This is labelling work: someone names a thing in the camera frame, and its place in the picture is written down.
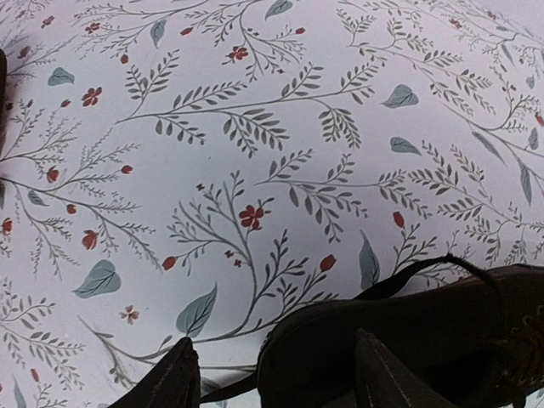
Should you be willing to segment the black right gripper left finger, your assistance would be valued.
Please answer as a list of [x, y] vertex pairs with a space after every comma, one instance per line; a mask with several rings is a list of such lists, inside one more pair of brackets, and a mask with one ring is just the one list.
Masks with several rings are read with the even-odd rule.
[[170, 351], [113, 408], [199, 407], [201, 375], [198, 354], [189, 337]]

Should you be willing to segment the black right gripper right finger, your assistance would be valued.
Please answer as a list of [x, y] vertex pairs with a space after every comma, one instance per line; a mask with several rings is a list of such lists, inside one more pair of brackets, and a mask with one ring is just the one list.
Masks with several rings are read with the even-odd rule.
[[410, 371], [379, 339], [360, 328], [354, 348], [358, 407], [452, 407]]

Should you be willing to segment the black canvas shoe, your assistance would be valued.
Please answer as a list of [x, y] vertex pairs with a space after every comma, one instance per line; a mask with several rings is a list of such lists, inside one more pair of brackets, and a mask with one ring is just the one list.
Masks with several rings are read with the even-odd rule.
[[354, 385], [356, 333], [459, 407], [522, 407], [543, 386], [543, 269], [475, 269], [463, 280], [399, 295], [387, 279], [369, 298], [304, 307], [268, 335], [258, 358], [264, 407], [321, 407]]

